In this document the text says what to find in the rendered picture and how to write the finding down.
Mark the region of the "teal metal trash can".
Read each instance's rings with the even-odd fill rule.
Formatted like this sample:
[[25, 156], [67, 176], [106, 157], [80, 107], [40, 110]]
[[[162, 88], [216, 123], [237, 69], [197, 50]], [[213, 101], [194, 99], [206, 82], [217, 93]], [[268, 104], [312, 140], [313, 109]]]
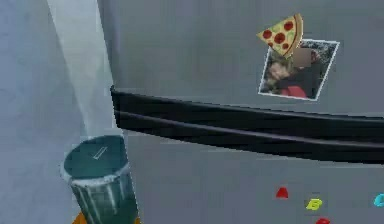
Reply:
[[139, 224], [122, 136], [83, 141], [67, 154], [60, 171], [86, 224]]

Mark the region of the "grey fridge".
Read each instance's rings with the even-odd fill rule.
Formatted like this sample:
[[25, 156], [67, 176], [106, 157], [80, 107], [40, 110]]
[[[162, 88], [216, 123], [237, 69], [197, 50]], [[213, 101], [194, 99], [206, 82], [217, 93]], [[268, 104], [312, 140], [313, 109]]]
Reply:
[[[384, 118], [384, 0], [98, 0], [113, 85], [174, 100]], [[299, 13], [340, 43], [316, 101], [259, 94], [257, 33]], [[384, 165], [202, 145], [121, 129], [142, 224], [384, 224]], [[276, 197], [286, 187], [288, 199]], [[322, 206], [307, 210], [310, 199]]]

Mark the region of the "photo with white border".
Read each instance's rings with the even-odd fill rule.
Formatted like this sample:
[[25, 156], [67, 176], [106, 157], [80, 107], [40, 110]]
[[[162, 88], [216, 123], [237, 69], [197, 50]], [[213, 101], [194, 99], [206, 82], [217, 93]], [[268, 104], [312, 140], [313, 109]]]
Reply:
[[303, 39], [300, 47], [311, 53], [310, 64], [303, 67], [295, 67], [291, 58], [269, 49], [258, 93], [316, 101], [339, 45], [337, 41]]

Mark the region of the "pizza slice magnet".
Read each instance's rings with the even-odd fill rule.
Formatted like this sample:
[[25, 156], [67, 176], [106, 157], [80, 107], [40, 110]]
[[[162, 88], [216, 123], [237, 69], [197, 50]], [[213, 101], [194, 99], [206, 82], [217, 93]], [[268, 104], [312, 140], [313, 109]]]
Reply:
[[289, 58], [299, 46], [304, 31], [302, 16], [297, 13], [256, 34], [279, 55]]

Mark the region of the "yellow letter magnet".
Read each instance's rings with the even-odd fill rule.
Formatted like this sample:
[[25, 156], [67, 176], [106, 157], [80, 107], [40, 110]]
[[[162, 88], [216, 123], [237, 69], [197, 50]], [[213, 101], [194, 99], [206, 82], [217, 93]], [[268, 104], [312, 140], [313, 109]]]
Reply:
[[310, 199], [308, 204], [306, 205], [307, 210], [316, 211], [318, 210], [323, 204], [323, 201], [319, 198], [313, 198]]

